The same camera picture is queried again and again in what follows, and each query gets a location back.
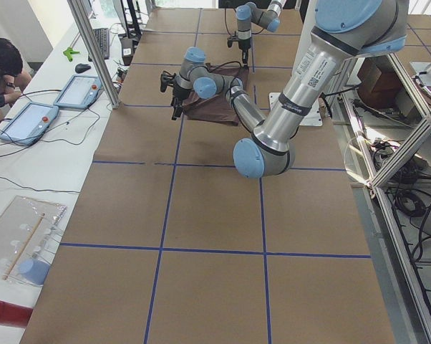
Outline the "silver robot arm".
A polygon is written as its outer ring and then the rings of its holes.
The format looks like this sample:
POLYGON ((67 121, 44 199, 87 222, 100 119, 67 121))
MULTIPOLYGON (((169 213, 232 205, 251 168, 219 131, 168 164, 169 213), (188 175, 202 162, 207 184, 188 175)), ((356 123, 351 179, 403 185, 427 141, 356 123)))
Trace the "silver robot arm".
POLYGON ((238 43, 245 68, 248 67, 248 52, 251 48, 251 37, 253 35, 252 24, 269 32, 275 32, 281 23, 279 16, 285 3, 286 1, 270 1, 266 10, 258 8, 253 2, 236 7, 237 30, 227 38, 227 45, 231 47, 234 42, 238 43))
POLYGON ((233 160, 247 178, 279 175, 294 162, 289 141, 342 63, 353 57, 397 52, 406 41, 408 1, 318 1, 311 43, 265 115, 243 89, 240 79, 215 74, 205 65, 205 53, 189 47, 177 74, 160 76, 160 90, 173 89, 173 118, 195 91, 203 99, 222 95, 251 134, 237 142, 233 160))

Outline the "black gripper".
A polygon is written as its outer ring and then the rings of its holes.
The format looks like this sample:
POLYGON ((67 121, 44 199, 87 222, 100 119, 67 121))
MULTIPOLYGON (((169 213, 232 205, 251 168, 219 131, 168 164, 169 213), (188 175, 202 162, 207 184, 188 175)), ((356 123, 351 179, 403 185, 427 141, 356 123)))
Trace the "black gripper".
POLYGON ((248 51, 251 48, 251 38, 247 39, 241 39, 240 37, 237 38, 238 42, 238 48, 242 51, 241 52, 241 59, 243 63, 243 67, 248 68, 248 51))
POLYGON ((173 114, 171 119, 177 120, 178 117, 182 115, 183 112, 183 102, 189 97, 189 89, 181 87, 180 85, 175 85, 173 87, 173 114))

